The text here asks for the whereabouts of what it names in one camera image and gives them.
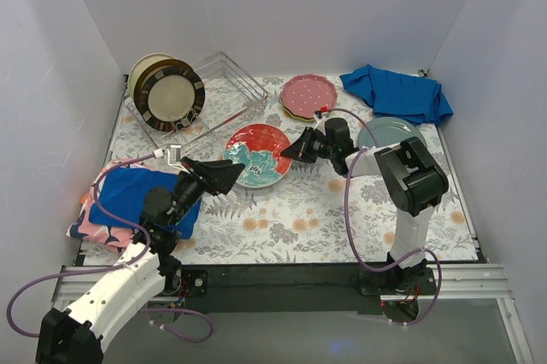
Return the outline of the black checkered rim plate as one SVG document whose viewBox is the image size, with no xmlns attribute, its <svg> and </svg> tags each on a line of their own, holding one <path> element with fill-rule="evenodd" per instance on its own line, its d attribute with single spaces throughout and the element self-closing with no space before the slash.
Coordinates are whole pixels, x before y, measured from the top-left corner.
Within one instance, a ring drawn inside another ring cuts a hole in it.
<svg viewBox="0 0 547 364">
<path fill-rule="evenodd" d="M 148 126 L 171 132 L 189 126 L 201 114 L 205 88 L 192 68 L 172 65 L 159 68 L 134 96 Z"/>
</svg>

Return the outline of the red blue floral plate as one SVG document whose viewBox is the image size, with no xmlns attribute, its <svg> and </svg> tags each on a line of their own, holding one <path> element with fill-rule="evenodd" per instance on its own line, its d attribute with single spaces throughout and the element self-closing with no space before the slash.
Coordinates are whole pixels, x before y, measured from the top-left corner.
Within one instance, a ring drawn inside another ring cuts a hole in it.
<svg viewBox="0 0 547 364">
<path fill-rule="evenodd" d="M 244 188 L 264 188 L 279 182 L 291 168 L 292 160 L 281 152 L 291 145 L 278 127 L 251 124 L 237 130 L 227 141 L 223 158 L 244 164 L 237 184 Z"/>
</svg>

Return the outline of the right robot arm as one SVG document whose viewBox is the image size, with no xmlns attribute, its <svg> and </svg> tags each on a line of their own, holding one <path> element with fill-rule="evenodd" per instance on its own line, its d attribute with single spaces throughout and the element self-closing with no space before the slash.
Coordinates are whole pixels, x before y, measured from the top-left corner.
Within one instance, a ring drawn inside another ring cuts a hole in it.
<svg viewBox="0 0 547 364">
<path fill-rule="evenodd" d="M 426 267 L 426 236 L 435 208 L 449 189 L 448 178 L 426 146 L 411 137 L 385 147 L 359 148 L 346 120 L 321 120 L 307 127 L 281 155 L 294 161 L 328 160 L 346 178 L 344 222 L 352 253 L 360 265 L 358 282 L 363 289 L 406 293 L 433 281 Z M 386 261 L 368 265 L 359 255 L 350 226 L 350 182 L 358 176 L 378 175 L 397 208 L 396 231 Z"/>
</svg>

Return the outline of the green polka dot plate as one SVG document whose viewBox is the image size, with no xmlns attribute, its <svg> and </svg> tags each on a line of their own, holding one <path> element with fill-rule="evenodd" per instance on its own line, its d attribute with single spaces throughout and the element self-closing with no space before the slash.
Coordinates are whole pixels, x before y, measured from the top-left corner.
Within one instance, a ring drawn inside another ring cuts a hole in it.
<svg viewBox="0 0 547 364">
<path fill-rule="evenodd" d="M 292 119 L 294 119 L 294 120 L 299 120 L 299 121 L 305 122 L 305 123 L 313 123 L 313 122 L 315 122 L 315 118 L 314 118 L 313 115 L 312 115 L 311 118 L 306 118 L 306 117 L 303 117 L 303 116 L 300 116 L 300 115 L 297 115 L 297 114 L 292 113 L 292 112 L 291 112 L 283 103 L 281 103 L 281 107 L 282 107 L 284 113 L 285 113 L 288 117 L 290 117 L 290 118 L 292 118 Z"/>
</svg>

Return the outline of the grey-blue plate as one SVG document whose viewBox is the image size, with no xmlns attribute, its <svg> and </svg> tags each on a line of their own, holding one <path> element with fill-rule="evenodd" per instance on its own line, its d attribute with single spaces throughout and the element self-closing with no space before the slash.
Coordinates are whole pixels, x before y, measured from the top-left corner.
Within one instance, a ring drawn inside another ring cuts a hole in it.
<svg viewBox="0 0 547 364">
<path fill-rule="evenodd" d="M 368 130 L 362 128 L 357 138 L 357 146 L 359 148 L 384 147 L 400 143 L 411 137 L 417 137 L 425 146 L 427 146 L 426 140 L 421 132 L 414 125 L 403 119 L 395 117 L 376 118 L 368 122 L 368 128 L 372 131 L 375 140 L 378 143 L 375 144 Z"/>
</svg>

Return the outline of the pink polka dot plate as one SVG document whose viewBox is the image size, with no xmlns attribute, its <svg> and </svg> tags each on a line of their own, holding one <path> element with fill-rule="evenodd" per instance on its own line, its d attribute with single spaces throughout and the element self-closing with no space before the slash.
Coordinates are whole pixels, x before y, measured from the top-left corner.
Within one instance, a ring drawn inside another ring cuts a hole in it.
<svg viewBox="0 0 547 364">
<path fill-rule="evenodd" d="M 338 92 L 326 77 L 304 74 L 289 79 L 284 84 L 279 98 L 292 113 L 311 118 L 322 106 L 334 108 Z"/>
</svg>

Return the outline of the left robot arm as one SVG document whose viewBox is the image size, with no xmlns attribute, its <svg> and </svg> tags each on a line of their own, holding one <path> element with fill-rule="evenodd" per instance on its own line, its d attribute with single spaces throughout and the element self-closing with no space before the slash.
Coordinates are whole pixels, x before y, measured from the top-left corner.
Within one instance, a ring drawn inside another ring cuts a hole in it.
<svg viewBox="0 0 547 364">
<path fill-rule="evenodd" d="M 180 264 L 171 255 L 179 240 L 175 226 L 203 194 L 227 194 L 244 165 L 230 160 L 181 160 L 172 190 L 146 193 L 135 235 L 120 259 L 79 299 L 64 310 L 52 308 L 38 336 L 38 363 L 100 363 L 123 326 L 158 295 L 181 287 Z"/>
</svg>

